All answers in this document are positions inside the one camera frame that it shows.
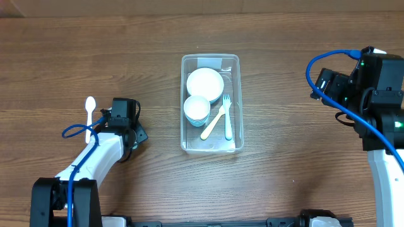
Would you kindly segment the light blue fork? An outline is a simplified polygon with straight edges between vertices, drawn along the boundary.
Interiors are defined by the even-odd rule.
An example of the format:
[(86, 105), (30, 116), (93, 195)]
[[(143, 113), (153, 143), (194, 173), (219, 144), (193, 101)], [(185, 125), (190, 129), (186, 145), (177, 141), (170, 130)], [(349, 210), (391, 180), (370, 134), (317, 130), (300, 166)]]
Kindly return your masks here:
[(229, 94), (223, 95), (222, 104), (225, 110), (225, 138), (230, 141), (232, 139), (232, 126), (230, 122), (230, 107), (232, 102)]

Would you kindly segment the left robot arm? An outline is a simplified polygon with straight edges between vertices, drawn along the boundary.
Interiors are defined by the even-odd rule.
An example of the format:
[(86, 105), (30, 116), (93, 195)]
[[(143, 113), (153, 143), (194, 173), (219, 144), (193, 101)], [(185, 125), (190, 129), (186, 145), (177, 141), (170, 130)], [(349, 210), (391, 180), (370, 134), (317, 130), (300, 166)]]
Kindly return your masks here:
[(32, 187), (30, 226), (131, 226), (129, 217), (101, 213), (98, 188), (115, 163), (130, 159), (148, 136), (125, 118), (112, 125), (106, 117), (92, 125), (73, 124), (62, 132), (90, 131), (90, 142), (65, 170), (53, 178), (39, 178)]

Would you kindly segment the yellow fork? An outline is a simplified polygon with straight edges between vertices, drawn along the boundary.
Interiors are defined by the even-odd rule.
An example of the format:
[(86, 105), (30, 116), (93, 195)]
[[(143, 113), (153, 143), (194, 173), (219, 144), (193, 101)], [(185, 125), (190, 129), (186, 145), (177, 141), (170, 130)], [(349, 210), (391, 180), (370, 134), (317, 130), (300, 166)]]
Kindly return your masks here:
[(225, 114), (225, 110), (223, 105), (219, 108), (219, 111), (215, 118), (209, 123), (209, 125), (204, 129), (204, 131), (200, 135), (200, 139), (206, 140), (209, 135), (211, 134), (213, 128), (216, 126), (217, 122), (219, 121), (220, 117)]

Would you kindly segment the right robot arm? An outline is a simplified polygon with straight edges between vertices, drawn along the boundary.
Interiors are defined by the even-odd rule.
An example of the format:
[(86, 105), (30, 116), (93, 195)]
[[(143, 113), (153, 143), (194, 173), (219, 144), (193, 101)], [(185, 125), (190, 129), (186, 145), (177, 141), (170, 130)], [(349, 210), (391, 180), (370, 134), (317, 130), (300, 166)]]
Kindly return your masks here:
[(351, 76), (322, 69), (311, 98), (339, 104), (362, 139), (371, 167), (378, 226), (403, 226), (403, 70), (359, 69)]

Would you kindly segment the blue cup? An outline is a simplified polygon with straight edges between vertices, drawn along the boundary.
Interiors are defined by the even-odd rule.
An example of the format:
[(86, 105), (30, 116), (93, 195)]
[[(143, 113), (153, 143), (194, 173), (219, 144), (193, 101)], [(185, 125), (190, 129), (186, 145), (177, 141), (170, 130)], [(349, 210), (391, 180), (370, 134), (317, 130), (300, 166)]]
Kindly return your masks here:
[(187, 120), (191, 125), (193, 125), (195, 127), (201, 127), (201, 126), (205, 125), (208, 118), (206, 117), (206, 118), (201, 119), (201, 120), (194, 120), (194, 119), (187, 118)]

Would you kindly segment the pink cup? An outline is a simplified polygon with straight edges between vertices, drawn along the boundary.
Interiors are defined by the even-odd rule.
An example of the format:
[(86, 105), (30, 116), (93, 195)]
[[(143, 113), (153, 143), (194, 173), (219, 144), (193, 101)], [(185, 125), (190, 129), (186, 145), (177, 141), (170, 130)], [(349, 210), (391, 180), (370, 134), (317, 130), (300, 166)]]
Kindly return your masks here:
[(203, 96), (193, 95), (186, 99), (183, 108), (186, 117), (203, 120), (210, 114), (210, 102)]

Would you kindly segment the white bowl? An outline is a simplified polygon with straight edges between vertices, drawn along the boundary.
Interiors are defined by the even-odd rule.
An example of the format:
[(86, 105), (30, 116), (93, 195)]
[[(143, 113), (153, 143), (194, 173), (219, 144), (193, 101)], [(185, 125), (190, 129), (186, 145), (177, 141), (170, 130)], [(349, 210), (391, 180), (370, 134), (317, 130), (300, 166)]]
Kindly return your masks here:
[(214, 103), (223, 93), (224, 81), (216, 70), (199, 68), (188, 76), (186, 88), (190, 96), (203, 96), (210, 103)]

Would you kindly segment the white spoon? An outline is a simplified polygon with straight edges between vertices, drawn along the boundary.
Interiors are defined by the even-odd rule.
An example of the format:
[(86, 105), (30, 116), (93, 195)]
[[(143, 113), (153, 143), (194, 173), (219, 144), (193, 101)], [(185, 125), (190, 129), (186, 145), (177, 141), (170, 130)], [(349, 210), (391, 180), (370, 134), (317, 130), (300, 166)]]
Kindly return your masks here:
[[(96, 108), (96, 101), (94, 99), (94, 97), (92, 96), (88, 96), (85, 102), (85, 110), (87, 112), (87, 118), (86, 118), (86, 125), (90, 126), (92, 124), (92, 115), (93, 115), (93, 111)], [(90, 138), (91, 138), (91, 132), (89, 130), (86, 130), (86, 134), (85, 134), (85, 142), (88, 144), (90, 142)]]

